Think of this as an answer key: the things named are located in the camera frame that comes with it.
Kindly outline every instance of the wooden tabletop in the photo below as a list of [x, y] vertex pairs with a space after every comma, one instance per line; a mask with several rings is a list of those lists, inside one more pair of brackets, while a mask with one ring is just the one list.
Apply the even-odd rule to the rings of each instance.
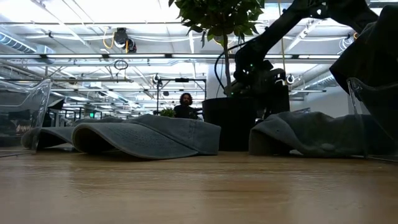
[[15, 223], [398, 223], [398, 167], [361, 159], [219, 156], [135, 161], [70, 152], [0, 159]]

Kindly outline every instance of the man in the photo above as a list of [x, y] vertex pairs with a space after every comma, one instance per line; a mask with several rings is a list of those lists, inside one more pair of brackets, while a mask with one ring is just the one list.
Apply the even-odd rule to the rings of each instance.
[[180, 105], [174, 108], [175, 117], [176, 118], [190, 118], [197, 119], [198, 116], [196, 114], [199, 109], [195, 109], [190, 107], [192, 105], [192, 96], [189, 93], [184, 93], [180, 97]]

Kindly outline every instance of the white wall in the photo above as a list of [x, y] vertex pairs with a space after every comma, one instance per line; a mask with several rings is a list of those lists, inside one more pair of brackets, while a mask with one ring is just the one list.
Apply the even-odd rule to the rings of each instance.
[[290, 110], [310, 108], [311, 112], [319, 111], [337, 118], [349, 114], [349, 96], [340, 87], [325, 88], [326, 93], [310, 93], [304, 101], [291, 101]]

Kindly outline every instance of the ceiling fixture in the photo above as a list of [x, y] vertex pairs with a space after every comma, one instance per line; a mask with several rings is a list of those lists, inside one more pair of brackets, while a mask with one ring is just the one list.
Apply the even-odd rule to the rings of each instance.
[[127, 54], [137, 53], [137, 46], [134, 40], [127, 35], [126, 28], [118, 28], [113, 36], [115, 46], [126, 51]]

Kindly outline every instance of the cable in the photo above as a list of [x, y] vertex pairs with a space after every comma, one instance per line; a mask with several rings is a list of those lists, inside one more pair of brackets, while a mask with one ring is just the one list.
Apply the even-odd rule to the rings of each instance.
[[[280, 1], [278, 0], [278, 8], [279, 8], [279, 17], [282, 16], [282, 11], [280, 10]], [[282, 46], [282, 62], [284, 64], [284, 70], [286, 72], [286, 64], [285, 64], [285, 46], [284, 46], [284, 39], [282, 38], [280, 40], [281, 46]]]
[[[220, 81], [221, 81], [221, 82], [223, 81], [223, 68], [224, 68], [224, 61], [221, 63], [221, 78], [220, 78]], [[217, 93], [216, 93], [216, 98], [218, 98], [218, 92], [219, 92], [219, 90], [220, 90], [220, 87], [221, 87], [221, 85], [218, 85]]]
[[111, 48], [113, 48], [114, 32], [113, 32], [113, 34], [112, 34], [112, 44], [111, 44], [111, 46], [108, 46], [108, 45], [106, 44], [106, 42], [105, 42], [106, 31], [107, 31], [107, 29], [106, 29], [105, 32], [104, 32], [104, 37], [103, 37], [103, 39], [102, 39], [102, 42], [104, 43], [104, 46], [105, 46], [107, 49], [111, 49]]
[[[254, 41], [254, 40], [256, 40], [256, 39], [257, 39], [257, 37], [255, 37], [255, 38], [253, 38], [253, 39], [251, 39], [251, 40], [249, 40], [249, 41], [247, 41], [247, 42], [244, 42], [244, 43], [241, 43], [241, 44], [237, 44], [237, 45], [235, 45], [235, 46], [232, 46], [232, 47], [230, 47], [227, 51], [229, 52], [230, 50], [233, 50], [233, 49], [235, 49], [235, 48], [237, 48], [237, 47], [244, 46], [244, 45], [246, 45], [247, 43], [250, 43], [250, 42], [252, 42], [252, 41]], [[223, 88], [223, 90], [225, 90], [225, 87], [224, 87], [223, 83], [221, 82], [220, 78], [218, 77], [218, 72], [217, 72], [217, 64], [218, 64], [218, 61], [220, 61], [220, 58], [221, 58], [223, 55], [224, 55], [224, 52], [221, 53], [221, 54], [218, 56], [218, 58], [216, 59], [216, 63], [215, 63], [215, 66], [214, 66], [214, 73], [215, 73], [215, 76], [216, 76], [216, 78], [217, 78], [217, 80], [218, 80], [218, 83], [219, 83], [220, 86]]]

